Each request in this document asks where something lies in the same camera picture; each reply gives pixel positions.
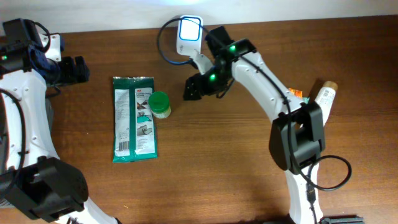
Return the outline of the green 3M cloth package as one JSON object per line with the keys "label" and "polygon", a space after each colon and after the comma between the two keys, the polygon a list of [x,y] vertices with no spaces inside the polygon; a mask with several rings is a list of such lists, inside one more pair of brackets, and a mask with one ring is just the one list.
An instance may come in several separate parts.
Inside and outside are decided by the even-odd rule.
{"label": "green 3M cloth package", "polygon": [[113,77],[114,163],[157,158],[154,117],[149,97],[152,77]]}

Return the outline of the white tube with gold cap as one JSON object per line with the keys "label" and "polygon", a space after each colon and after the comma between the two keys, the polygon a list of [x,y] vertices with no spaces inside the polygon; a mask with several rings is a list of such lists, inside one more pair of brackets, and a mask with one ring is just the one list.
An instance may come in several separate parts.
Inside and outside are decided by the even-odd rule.
{"label": "white tube with gold cap", "polygon": [[320,88],[315,98],[315,102],[320,106],[322,110],[322,119],[324,126],[330,116],[331,107],[333,105],[337,89],[338,89],[337,83],[332,81],[326,81],[323,84],[323,86]]}

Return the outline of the dark grey plastic basket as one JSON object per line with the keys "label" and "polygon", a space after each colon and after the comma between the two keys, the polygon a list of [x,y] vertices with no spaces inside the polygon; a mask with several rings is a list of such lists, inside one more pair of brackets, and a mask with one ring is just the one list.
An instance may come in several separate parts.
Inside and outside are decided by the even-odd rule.
{"label": "dark grey plastic basket", "polygon": [[[46,99],[45,109],[47,114],[47,119],[49,123],[49,129],[52,130],[54,110],[52,108],[50,100]],[[6,111],[4,105],[1,106],[1,174],[7,171],[6,161],[8,157],[8,129],[6,124]]]}

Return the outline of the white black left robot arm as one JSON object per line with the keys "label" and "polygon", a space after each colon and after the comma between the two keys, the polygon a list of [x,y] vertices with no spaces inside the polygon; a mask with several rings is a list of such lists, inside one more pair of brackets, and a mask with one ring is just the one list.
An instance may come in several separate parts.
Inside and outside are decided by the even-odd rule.
{"label": "white black left robot arm", "polygon": [[62,57],[62,36],[38,22],[14,19],[3,28],[1,206],[49,223],[117,223],[90,199],[83,173],[61,161],[52,142],[47,90],[87,82],[84,58]]}

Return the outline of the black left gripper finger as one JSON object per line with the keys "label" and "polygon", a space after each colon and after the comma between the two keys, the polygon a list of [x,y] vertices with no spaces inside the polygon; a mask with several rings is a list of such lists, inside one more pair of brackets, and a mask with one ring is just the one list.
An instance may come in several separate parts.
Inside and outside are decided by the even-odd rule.
{"label": "black left gripper finger", "polygon": [[63,81],[68,84],[76,83],[75,63],[71,57],[63,57]]}
{"label": "black left gripper finger", "polygon": [[75,57],[76,79],[78,83],[88,82],[90,79],[90,70],[82,56]]}

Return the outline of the green lid glass jar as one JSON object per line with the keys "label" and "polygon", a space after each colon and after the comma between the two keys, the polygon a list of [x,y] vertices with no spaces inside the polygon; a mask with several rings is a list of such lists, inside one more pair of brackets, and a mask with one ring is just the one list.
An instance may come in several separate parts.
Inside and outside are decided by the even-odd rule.
{"label": "green lid glass jar", "polygon": [[165,119],[171,114],[169,96],[162,91],[155,91],[149,97],[149,107],[152,114],[159,119]]}

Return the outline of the small orange juice carton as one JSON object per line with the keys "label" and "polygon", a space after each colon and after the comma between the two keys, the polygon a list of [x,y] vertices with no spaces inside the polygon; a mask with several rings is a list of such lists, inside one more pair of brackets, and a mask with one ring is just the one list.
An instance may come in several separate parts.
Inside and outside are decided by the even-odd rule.
{"label": "small orange juice carton", "polygon": [[289,88],[289,91],[294,95],[294,96],[296,96],[297,98],[299,98],[299,99],[303,99],[303,91],[302,90],[296,90],[296,89],[293,89],[293,88]]}

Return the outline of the white barcode scanner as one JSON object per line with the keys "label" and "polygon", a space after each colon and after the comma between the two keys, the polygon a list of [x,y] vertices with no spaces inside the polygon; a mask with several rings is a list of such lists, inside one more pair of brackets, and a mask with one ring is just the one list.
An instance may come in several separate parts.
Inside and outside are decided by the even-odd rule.
{"label": "white barcode scanner", "polygon": [[176,40],[178,54],[194,56],[201,52],[202,25],[203,19],[200,16],[180,16]]}

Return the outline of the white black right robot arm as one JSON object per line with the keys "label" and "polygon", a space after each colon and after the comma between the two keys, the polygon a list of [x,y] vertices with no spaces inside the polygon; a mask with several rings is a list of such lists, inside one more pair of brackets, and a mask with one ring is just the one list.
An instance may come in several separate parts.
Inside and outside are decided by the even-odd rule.
{"label": "white black right robot arm", "polygon": [[199,71],[187,79],[184,99],[199,100],[205,95],[221,98],[232,82],[242,84],[271,122],[269,150],[287,179],[288,222],[318,223],[323,214],[318,202],[317,172],[325,148],[321,107],[294,96],[248,39],[234,41],[224,27],[218,27],[209,31],[205,40],[213,60],[201,54],[197,40],[185,41],[177,49]]}

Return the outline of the teal wet wipes pack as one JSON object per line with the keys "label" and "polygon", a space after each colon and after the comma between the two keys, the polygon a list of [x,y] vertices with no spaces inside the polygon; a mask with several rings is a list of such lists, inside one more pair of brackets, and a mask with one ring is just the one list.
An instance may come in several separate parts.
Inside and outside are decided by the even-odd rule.
{"label": "teal wet wipes pack", "polygon": [[304,102],[304,103],[308,104],[309,101],[310,101],[310,98],[307,98],[307,97],[304,97],[304,98],[303,98],[303,102]]}

